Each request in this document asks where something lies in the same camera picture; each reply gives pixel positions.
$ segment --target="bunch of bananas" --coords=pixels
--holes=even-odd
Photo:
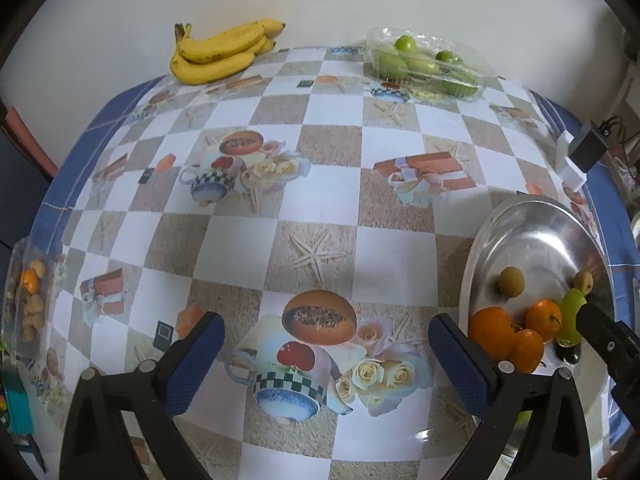
[[[277,20],[258,20],[230,28],[208,40],[194,40],[191,24],[176,23],[175,53],[169,68],[187,85],[201,85],[224,79],[247,68],[255,56],[273,50],[271,39],[284,28]]]

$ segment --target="orange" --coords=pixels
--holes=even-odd
[[[536,301],[527,310],[525,327],[535,330],[540,334],[543,343],[558,337],[562,328],[562,312],[553,300]]]
[[[545,344],[540,334],[525,328],[515,335],[513,350],[508,355],[507,361],[511,362],[517,371],[530,374],[538,368],[544,352]]]
[[[20,282],[22,283],[24,290],[26,290],[29,294],[37,294],[40,290],[40,279],[34,269],[25,270],[22,273]]]
[[[511,353],[515,336],[511,316],[499,306],[479,310],[469,320],[469,339],[478,343],[494,361],[501,361]]]

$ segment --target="white wall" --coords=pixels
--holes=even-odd
[[[174,22],[205,36],[263,16],[287,22],[279,47],[348,44],[383,24],[460,40],[580,118],[604,112],[623,71],[602,0],[48,0],[0,72],[0,97],[60,164],[108,99],[168,71]]]

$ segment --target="printed apple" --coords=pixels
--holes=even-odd
[[[220,156],[211,163],[211,167],[214,169],[228,170],[233,165],[234,160],[230,156]]]
[[[307,345],[297,341],[284,343],[276,355],[278,362],[285,366],[296,366],[303,372],[308,372],[316,364],[316,355]]]

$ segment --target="stainless steel tray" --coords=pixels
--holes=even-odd
[[[523,293],[509,300],[497,291],[500,272],[519,267],[525,275]],[[529,306],[543,298],[556,302],[564,296],[578,270],[588,270],[594,279],[590,300],[614,317],[614,299],[605,259],[591,234],[578,219],[555,200],[521,195],[503,202],[480,229],[466,261],[460,289],[460,329],[466,334],[469,317],[484,307],[499,305],[514,322],[524,325]],[[582,357],[572,368],[587,414],[607,383],[607,369],[596,352],[582,343]],[[536,374],[551,375],[567,366],[555,355],[553,342],[545,345],[543,362]],[[514,428],[504,453],[515,456],[526,424]]]

